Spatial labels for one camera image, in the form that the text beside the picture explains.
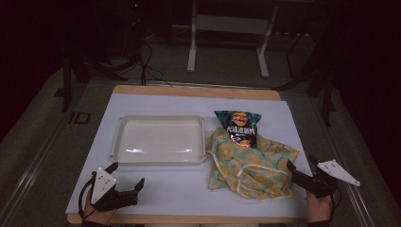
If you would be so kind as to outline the person's right hand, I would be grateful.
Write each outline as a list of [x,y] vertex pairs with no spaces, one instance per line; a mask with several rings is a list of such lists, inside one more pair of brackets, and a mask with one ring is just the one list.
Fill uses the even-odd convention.
[[306,192],[307,223],[331,220],[334,214],[334,196],[317,198],[312,192]]

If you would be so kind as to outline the person's left hand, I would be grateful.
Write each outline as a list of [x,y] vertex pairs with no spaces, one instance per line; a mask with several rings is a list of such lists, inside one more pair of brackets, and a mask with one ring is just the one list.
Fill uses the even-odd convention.
[[111,222],[115,213],[116,210],[98,211],[90,203],[90,199],[87,199],[81,227],[112,227]]

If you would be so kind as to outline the wooden table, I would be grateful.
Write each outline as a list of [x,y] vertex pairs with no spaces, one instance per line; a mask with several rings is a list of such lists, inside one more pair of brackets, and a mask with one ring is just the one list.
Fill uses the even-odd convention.
[[[274,91],[264,90],[246,90],[246,89],[225,89],[225,88],[191,88],[191,87],[162,87],[162,86],[133,86],[133,85],[117,85],[113,88],[114,94],[134,94],[134,95],[151,95],[151,96],[190,96],[190,97],[212,97],[212,98],[230,98],[230,99],[247,99],[247,100],[272,100],[283,101],[280,96]],[[131,218],[124,218],[122,222],[117,223],[148,223],[161,221],[146,221],[138,222]],[[184,218],[177,222],[168,221],[171,223],[201,223],[189,222]],[[243,220],[234,220],[233,222],[245,222]],[[275,221],[268,223],[280,223],[283,221]]]

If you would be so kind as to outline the white metal stand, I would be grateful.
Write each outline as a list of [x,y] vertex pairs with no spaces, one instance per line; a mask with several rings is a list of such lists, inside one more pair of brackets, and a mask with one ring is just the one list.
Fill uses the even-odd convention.
[[274,6],[269,19],[252,19],[240,17],[217,16],[210,14],[197,13],[197,0],[192,0],[191,13],[191,40],[186,70],[193,73],[196,69],[197,57],[197,31],[220,31],[245,34],[262,35],[264,40],[256,48],[256,57],[262,78],[267,78],[270,73],[268,70],[265,52],[272,33],[273,25],[278,14],[278,6]]

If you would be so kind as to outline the dark teal chip bag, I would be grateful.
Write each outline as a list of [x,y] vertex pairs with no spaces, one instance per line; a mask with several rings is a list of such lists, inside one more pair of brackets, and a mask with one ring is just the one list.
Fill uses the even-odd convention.
[[215,115],[233,143],[247,148],[256,147],[257,123],[262,118],[259,113],[215,111]]

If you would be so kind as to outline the black metal stand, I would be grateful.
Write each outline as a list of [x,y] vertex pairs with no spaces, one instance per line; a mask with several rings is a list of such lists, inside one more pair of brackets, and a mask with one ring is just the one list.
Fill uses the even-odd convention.
[[324,32],[316,41],[305,65],[297,72],[295,78],[283,85],[273,87],[274,91],[285,91],[304,81],[309,81],[306,89],[308,97],[318,97],[323,93],[322,119],[330,127],[331,96],[333,77],[336,68],[336,56],[332,47],[332,39]]
[[111,69],[103,66],[98,61],[95,61],[83,53],[77,51],[67,51],[63,59],[62,72],[63,72],[63,87],[61,88],[61,96],[63,98],[63,106],[61,111],[65,113],[70,104],[72,103],[72,74],[75,74],[78,81],[87,83],[90,76],[86,71],[86,64],[99,70],[108,78],[114,80],[126,81],[126,78],[118,76]]

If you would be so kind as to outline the white plastic tray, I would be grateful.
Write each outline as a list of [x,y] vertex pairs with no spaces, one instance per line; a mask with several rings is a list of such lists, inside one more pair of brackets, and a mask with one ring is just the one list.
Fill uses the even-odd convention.
[[207,157],[197,115],[120,118],[111,159],[120,165],[197,165]]

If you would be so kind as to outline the green yellow patterned cloth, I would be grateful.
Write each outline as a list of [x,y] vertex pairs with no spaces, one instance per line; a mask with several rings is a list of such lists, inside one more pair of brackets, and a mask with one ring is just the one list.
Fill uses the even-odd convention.
[[287,168],[300,153],[291,146],[257,135],[256,148],[235,144],[229,133],[217,128],[208,138],[206,151],[212,156],[208,188],[228,188],[256,201],[291,197],[293,183]]

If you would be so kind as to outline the white table sheet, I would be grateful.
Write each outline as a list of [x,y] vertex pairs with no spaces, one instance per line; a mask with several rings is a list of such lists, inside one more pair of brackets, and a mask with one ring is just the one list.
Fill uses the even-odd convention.
[[[216,110],[240,110],[261,114],[259,133],[297,150],[303,145],[285,101],[190,96],[114,94],[101,120],[94,143],[76,184],[81,189],[99,167],[112,162],[120,118],[126,115],[197,115],[203,119],[204,139],[218,127]],[[302,222],[306,217],[305,191],[295,187],[291,197],[255,201],[230,189],[208,188],[212,159],[197,165],[119,165],[116,186],[129,190],[142,178],[145,186],[136,205],[118,210],[115,220],[177,222]]]

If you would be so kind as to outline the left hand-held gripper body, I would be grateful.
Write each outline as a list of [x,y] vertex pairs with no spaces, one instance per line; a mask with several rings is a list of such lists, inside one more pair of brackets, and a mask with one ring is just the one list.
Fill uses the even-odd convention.
[[104,169],[95,175],[90,203],[95,209],[104,212],[122,207],[136,205],[138,191],[136,189],[119,192],[115,189],[116,178]]

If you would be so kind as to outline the black floor bracket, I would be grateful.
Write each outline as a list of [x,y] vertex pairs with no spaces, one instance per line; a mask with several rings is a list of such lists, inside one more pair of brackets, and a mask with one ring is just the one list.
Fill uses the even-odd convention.
[[73,112],[68,123],[69,124],[88,124],[91,119],[90,113]]

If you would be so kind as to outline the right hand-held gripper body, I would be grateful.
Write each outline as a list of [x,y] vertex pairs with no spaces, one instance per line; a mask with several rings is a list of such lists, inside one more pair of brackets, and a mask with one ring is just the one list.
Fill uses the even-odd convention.
[[360,181],[355,179],[345,170],[336,160],[319,162],[318,167],[321,171],[315,171],[313,178],[313,189],[309,190],[317,198],[330,196],[335,193],[337,180],[360,186]]

